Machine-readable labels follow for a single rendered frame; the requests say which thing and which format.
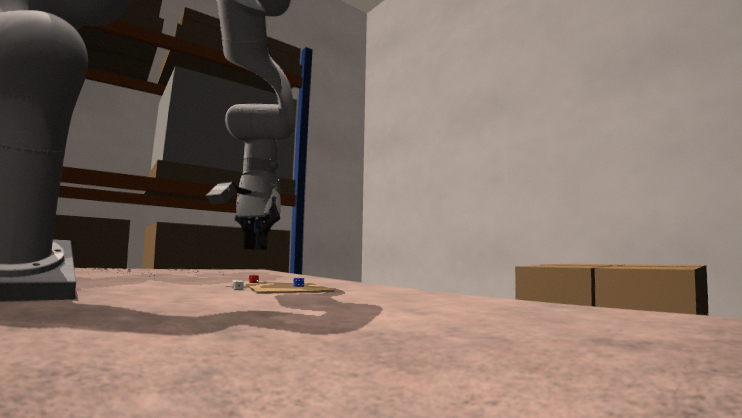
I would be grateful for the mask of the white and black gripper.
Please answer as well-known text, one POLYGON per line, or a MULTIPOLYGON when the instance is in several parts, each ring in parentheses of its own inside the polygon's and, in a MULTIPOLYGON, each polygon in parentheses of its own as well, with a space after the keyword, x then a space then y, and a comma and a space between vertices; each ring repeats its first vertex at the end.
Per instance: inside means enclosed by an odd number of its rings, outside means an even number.
POLYGON ((245 170, 241 176, 239 187, 252 191, 251 194, 237 195, 235 221, 241 225, 242 231, 244 231, 243 248, 266 250, 267 234, 273 224, 280 220, 279 177, 270 171, 245 170), (259 230, 256 232, 254 232, 255 219, 258 219, 259 230), (248 221, 250 221, 250 224, 248 221))

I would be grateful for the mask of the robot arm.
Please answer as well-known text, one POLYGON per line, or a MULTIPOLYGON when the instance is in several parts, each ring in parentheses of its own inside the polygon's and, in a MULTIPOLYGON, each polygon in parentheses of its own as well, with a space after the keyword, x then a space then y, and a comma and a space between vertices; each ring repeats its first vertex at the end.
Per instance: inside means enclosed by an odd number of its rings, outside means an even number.
MULTIPOLYGON (((0 0, 0 277, 40 274, 64 260, 53 242, 57 202, 88 69, 77 31, 111 24, 132 1, 0 0)), ((243 171, 276 174, 278 140, 294 129, 291 86, 268 53, 265 19, 290 1, 217 0, 225 58, 264 78, 279 102, 228 109, 227 129, 245 142, 243 171)))

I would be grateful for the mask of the tan flat mat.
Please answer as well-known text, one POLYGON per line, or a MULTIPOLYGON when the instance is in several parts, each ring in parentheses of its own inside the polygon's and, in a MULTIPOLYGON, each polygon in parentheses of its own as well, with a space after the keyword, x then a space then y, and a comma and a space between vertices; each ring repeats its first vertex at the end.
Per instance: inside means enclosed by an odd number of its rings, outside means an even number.
POLYGON ((246 286, 256 294, 335 292, 334 289, 313 283, 304 283, 302 287, 293 286, 293 283, 246 284, 246 286))

